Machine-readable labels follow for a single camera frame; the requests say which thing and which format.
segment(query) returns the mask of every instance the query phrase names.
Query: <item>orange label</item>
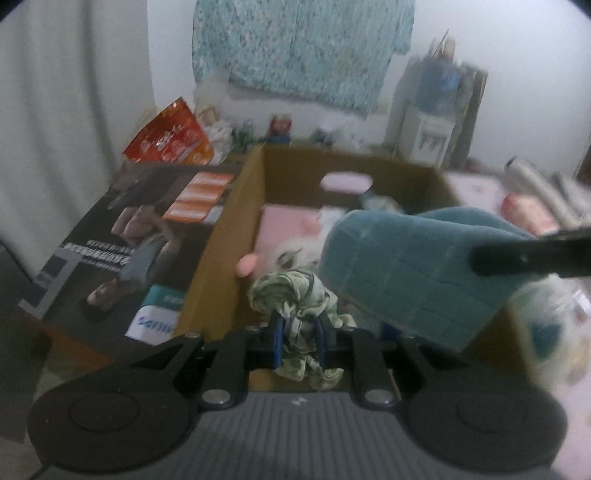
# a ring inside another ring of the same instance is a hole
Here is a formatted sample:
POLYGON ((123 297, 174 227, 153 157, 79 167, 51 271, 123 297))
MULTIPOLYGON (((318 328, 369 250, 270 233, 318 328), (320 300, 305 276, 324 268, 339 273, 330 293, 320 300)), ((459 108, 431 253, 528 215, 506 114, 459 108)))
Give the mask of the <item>orange label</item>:
POLYGON ((216 203, 226 187, 220 185, 189 184, 178 196, 178 202, 216 203))
POLYGON ((210 171, 200 171, 189 182, 189 185, 212 185, 227 186, 234 175, 232 173, 214 173, 210 171))
POLYGON ((174 202, 166 211, 163 218, 174 222, 201 222, 209 214, 214 203, 204 202, 174 202))

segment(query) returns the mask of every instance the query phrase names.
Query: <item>white curtain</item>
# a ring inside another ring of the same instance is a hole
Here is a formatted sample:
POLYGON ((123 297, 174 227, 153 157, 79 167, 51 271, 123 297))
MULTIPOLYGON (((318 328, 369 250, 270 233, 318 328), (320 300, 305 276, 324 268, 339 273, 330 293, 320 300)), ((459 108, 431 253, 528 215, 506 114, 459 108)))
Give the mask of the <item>white curtain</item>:
POLYGON ((0 239, 30 274, 153 106, 146 0, 28 0, 0 22, 0 239))

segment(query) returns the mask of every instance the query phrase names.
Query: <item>cardboard box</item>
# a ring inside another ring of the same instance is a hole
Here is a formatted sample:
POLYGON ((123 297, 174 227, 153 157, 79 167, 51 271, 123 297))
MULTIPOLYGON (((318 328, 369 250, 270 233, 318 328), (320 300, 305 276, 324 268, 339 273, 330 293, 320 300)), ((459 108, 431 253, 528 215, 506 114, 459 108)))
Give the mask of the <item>cardboard box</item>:
MULTIPOLYGON (((361 207, 357 196, 325 192, 320 180, 329 172, 356 171, 370 175, 372 189, 389 195, 407 213, 457 205, 457 199, 430 167, 378 155, 353 155, 318 148, 264 146, 249 155, 215 226, 195 273, 176 334, 198 331, 217 340, 232 329, 260 321, 248 306, 247 280, 234 275, 238 260, 252 251, 265 203, 320 208, 361 207)), ((504 371, 524 374, 517 336, 506 310, 467 348, 465 354, 504 371)), ((304 383, 285 380, 270 371, 251 373, 254 390, 307 390, 304 383)))

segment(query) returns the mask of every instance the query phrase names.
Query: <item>person on poster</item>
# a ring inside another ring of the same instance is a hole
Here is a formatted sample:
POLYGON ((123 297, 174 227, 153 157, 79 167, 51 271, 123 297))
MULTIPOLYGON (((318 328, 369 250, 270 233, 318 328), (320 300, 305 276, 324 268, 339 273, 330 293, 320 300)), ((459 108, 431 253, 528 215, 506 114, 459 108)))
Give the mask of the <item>person on poster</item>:
POLYGON ((180 239, 150 205, 125 209, 112 233, 135 248, 118 278, 103 283, 80 302, 83 314, 93 320, 103 318, 125 296, 151 287, 181 248, 180 239))

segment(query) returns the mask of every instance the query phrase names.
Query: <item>logo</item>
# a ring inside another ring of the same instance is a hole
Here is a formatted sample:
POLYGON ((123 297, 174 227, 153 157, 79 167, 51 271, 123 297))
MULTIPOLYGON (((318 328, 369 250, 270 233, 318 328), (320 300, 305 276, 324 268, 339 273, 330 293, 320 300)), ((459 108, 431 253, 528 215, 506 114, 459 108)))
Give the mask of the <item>logo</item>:
POLYGON ((306 405, 308 403, 308 401, 304 398, 304 397, 297 397, 291 400, 291 402, 296 406, 296 407, 301 407, 302 405, 306 405))

